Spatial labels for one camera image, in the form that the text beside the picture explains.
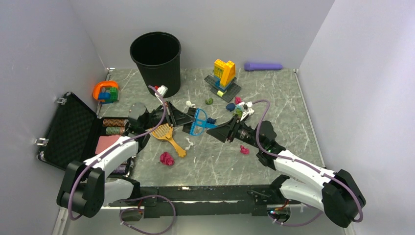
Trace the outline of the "yellow slotted scoop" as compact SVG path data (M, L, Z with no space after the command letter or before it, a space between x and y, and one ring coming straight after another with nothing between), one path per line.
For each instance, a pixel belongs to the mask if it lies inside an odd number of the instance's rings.
M158 140L169 142L174 147L179 157L183 158L186 156L186 151L173 139L173 127L171 127L168 123L157 127L151 132L151 135Z

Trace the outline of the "blue hand brush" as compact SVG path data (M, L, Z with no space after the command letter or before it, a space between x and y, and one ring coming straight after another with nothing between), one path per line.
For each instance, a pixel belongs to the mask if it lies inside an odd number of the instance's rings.
M207 129L211 129L216 127L214 124L206 123L206 119L208 118L207 113L200 108L196 108L195 113L195 121L191 124L184 125L182 127L182 131L187 133L191 136L199 136L203 134Z

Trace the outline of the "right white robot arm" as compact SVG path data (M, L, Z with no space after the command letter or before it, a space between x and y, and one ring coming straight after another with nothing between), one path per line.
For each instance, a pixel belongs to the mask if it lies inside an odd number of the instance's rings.
M252 128L233 117L207 130L207 134L221 142L237 139L258 149L260 163L280 173L265 192L270 201L304 203L319 209L342 228L362 220L367 202L351 174L343 169L328 170L294 155L277 143L277 134L269 121Z

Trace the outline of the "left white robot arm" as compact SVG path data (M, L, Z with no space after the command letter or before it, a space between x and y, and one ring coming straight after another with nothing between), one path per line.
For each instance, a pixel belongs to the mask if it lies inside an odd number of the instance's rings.
M149 112L143 103L130 107L126 131L101 153L82 162L69 163L56 199L57 205L91 218L102 206L123 200L133 206L142 196L140 182L122 176L107 182L109 175L124 161L139 153L148 143L150 134L163 124L178 127L195 120L195 108L186 113L169 101Z

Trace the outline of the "dark blue paper scrap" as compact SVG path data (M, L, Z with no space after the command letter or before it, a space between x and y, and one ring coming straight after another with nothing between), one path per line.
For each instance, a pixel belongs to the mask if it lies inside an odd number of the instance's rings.
M211 117L208 117L207 119L206 119L206 123L209 123L209 124L215 124L216 123L216 119L214 119L214 118L211 118Z

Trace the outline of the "dark blue paper ball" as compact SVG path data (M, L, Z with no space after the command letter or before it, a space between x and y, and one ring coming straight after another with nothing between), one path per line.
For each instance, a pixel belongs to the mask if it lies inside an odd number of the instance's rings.
M226 105L226 110L228 110L229 112L233 112L236 108L236 105L234 103L229 103Z

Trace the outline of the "far magenta paper scrap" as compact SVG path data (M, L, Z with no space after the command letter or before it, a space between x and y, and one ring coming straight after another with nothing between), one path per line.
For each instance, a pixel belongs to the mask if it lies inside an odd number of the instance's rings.
M242 102L242 99L240 97L236 96L235 99L234 99L234 103L239 104L241 102Z

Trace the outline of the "small green paper scrap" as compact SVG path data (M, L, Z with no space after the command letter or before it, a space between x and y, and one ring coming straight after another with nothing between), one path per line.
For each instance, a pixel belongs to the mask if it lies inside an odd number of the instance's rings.
M205 100L206 105L211 105L212 103L213 103L213 98L212 97Z

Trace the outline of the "large magenta paper scrap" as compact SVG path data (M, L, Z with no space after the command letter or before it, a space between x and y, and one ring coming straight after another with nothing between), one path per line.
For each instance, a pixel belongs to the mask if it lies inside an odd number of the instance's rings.
M168 152L163 152L160 155L160 162L163 165L172 166L175 164L175 159L172 157L172 155Z

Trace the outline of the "yellow toy brick tower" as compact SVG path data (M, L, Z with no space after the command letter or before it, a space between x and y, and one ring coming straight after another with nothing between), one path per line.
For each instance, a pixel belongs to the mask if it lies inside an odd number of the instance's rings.
M208 74L204 81L210 85L210 91L225 102L230 103L241 91L236 83L236 66L233 61L217 59L214 62L213 71Z

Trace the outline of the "black plastic bucket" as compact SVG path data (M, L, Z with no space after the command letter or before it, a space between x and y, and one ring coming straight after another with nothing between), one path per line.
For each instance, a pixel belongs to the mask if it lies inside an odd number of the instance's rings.
M174 96L181 88L181 43L167 32L149 32L137 37L129 53L145 87L167 87L164 97Z

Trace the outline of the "purple cylinder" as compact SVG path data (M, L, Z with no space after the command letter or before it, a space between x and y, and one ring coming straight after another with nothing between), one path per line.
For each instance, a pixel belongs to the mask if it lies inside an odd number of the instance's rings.
M277 71L283 69L283 65L275 63L246 62L243 67L245 71Z

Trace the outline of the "pink playing cards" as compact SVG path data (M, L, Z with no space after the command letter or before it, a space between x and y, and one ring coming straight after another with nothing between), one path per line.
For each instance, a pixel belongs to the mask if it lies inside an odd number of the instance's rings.
M121 135L100 136L95 149L95 154L100 154L108 147L112 146L118 141Z

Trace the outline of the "black poker chip case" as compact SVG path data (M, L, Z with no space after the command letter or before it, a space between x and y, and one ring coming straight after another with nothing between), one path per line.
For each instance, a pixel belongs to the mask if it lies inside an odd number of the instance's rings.
M100 136L122 135L128 126L125 117L98 117L72 92L56 100L55 115L45 137L35 141L37 159L65 170L72 161L95 156Z

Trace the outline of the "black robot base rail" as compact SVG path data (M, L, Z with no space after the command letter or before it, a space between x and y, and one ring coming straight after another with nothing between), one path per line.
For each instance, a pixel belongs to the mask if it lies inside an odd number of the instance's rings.
M137 202L118 200L111 209L140 207L144 218L250 214L266 216L287 201L269 185L141 187Z

